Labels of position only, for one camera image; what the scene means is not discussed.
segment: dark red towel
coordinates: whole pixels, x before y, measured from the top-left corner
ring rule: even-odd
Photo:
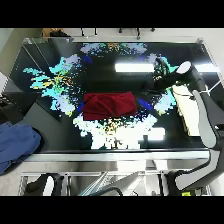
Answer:
[[[103,120],[136,114],[135,97],[128,93],[88,93],[84,95],[83,119]]]

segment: white floor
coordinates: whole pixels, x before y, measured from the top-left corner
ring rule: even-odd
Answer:
[[[97,28],[98,35],[104,36],[135,36],[136,29],[125,29],[122,34],[119,28]],[[142,28],[141,36],[159,38],[162,36],[195,36],[203,37],[216,61],[217,66],[224,74],[224,29],[223,28]],[[80,28],[64,28],[64,32],[71,36],[81,36]],[[94,35],[94,29],[84,28],[85,35]],[[25,162],[12,173],[0,176],[0,195],[17,195],[21,172],[59,172],[75,171],[76,163],[33,163]],[[213,195],[224,195],[224,175],[211,184]]]

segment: yellow object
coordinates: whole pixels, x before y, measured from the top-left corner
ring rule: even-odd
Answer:
[[[182,196],[191,196],[191,192],[182,192]]]

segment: brown object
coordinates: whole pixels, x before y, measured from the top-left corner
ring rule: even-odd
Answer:
[[[61,32],[64,32],[63,28],[43,28],[42,34],[43,37],[50,37],[51,32],[57,32],[59,30],[61,30]]]

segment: table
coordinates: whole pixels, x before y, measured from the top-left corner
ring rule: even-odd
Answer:
[[[156,54],[167,61],[170,70],[187,60],[195,65],[214,64],[206,43],[195,37],[25,39],[8,86],[17,87],[24,99],[36,94],[35,103],[19,123],[38,129],[44,142],[28,160],[208,158],[200,136],[188,136],[172,89],[161,98],[147,92],[152,72],[115,71],[115,64],[148,63]],[[205,72],[203,77],[211,88],[221,76]],[[6,86],[5,92],[11,94],[11,89]],[[136,97],[137,116],[103,122],[82,120],[84,93],[127,91]],[[211,93],[222,109],[223,94],[222,85]]]

